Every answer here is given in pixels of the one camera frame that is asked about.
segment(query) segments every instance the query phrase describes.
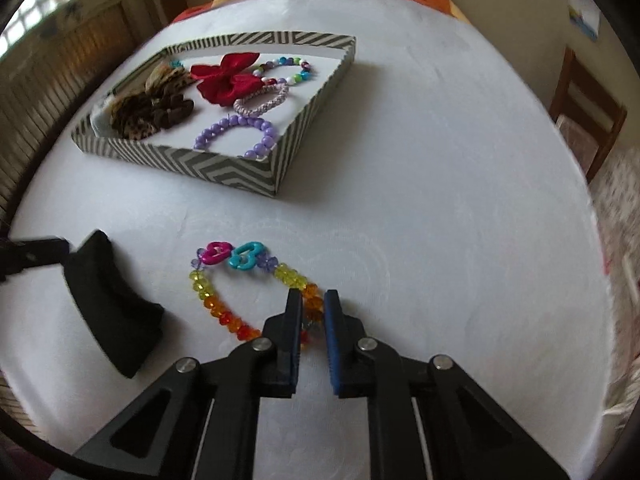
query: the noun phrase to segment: blue plastic charm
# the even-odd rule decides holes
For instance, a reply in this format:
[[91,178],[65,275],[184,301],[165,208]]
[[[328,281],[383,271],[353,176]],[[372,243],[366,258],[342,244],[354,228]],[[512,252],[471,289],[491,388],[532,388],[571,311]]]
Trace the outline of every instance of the blue plastic charm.
[[255,257],[263,251],[264,245],[260,242],[245,243],[231,252],[229,265],[238,270],[251,270],[257,263]]

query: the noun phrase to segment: beaded bracelet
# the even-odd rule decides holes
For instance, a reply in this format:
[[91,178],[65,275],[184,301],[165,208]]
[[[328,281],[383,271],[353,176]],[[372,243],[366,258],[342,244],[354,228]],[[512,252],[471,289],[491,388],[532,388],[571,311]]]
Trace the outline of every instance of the beaded bracelet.
[[193,282],[193,290],[203,301],[203,306],[209,313],[218,318],[220,325],[226,326],[229,332],[235,333],[240,341],[247,341],[260,337],[260,330],[252,328],[231,311],[220,300],[216,290],[207,279],[204,269],[215,266],[228,260],[233,269],[251,270],[254,267],[264,272],[273,274],[278,280],[289,288],[297,288],[302,292],[304,299],[304,316],[300,341],[308,342],[308,330],[315,324],[322,322],[324,303],[320,295],[320,289],[315,283],[302,276],[295,269],[280,263],[275,256],[270,256],[265,246],[260,242],[249,242],[240,247],[233,248],[228,242],[211,242],[207,248],[199,248],[196,251],[196,259],[191,261],[192,270],[189,278]]
[[205,128],[202,133],[196,137],[193,149],[205,150],[212,140],[235,126],[252,126],[264,134],[264,137],[258,144],[254,144],[251,150],[244,153],[244,158],[257,159],[269,155],[269,152],[278,140],[278,131],[269,121],[254,117],[232,115],[229,118],[220,119],[209,128]]
[[262,74],[264,74],[267,70],[270,70],[271,68],[275,68],[277,66],[294,66],[294,65],[300,65],[302,70],[297,74],[287,77],[286,79],[281,77],[280,79],[276,80],[273,77],[272,78],[263,77],[262,82],[265,85],[275,85],[275,84],[286,83],[289,86],[293,86],[297,83],[306,81],[309,78],[311,78],[311,65],[306,59],[300,59],[299,57],[283,56],[281,58],[276,58],[273,61],[267,61],[266,63],[262,63],[259,67],[257,67],[254,70],[253,74],[256,77],[261,77]]
[[[261,104],[254,110],[249,110],[244,107],[244,104],[253,99],[254,97],[258,97],[262,94],[274,93],[277,92],[278,95],[271,99],[270,101],[265,102],[265,104]],[[281,105],[284,102],[284,99],[287,98],[289,94],[289,87],[285,84],[275,84],[275,85],[267,85],[263,86],[259,90],[255,91],[252,94],[247,95],[241,99],[236,99],[234,102],[234,110],[237,114],[240,114],[244,117],[259,117],[263,113],[268,112],[272,108]]]

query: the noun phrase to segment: pink plastic charm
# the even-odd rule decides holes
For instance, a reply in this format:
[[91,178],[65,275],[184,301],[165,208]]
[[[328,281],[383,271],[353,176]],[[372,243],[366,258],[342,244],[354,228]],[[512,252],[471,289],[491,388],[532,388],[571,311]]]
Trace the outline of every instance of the pink plastic charm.
[[231,256],[233,245],[229,242],[211,242],[207,250],[202,253],[200,260],[205,265],[215,265]]

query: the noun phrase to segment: purple bead bracelet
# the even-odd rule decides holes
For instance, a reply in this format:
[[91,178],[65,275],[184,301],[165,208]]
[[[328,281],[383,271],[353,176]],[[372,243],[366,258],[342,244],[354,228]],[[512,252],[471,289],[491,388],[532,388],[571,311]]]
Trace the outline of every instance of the purple bead bracelet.
[[235,126],[252,126],[260,130],[263,134],[262,140],[255,144],[254,147],[244,153],[244,158],[255,160],[257,158],[265,158],[276,145],[278,140],[278,131],[269,121],[261,118],[242,117],[240,115],[232,115],[229,118],[220,119],[217,123],[212,124],[209,128],[205,128],[202,133],[196,137],[193,145],[194,150],[205,150],[209,143],[217,136],[222,135],[229,128]]

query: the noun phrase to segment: poster on wall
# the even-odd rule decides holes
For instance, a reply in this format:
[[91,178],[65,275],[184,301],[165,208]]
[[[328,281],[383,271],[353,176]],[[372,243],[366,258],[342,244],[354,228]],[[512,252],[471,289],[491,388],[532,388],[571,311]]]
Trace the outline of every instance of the poster on wall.
[[593,0],[569,0],[569,19],[591,40],[598,39],[600,9]]

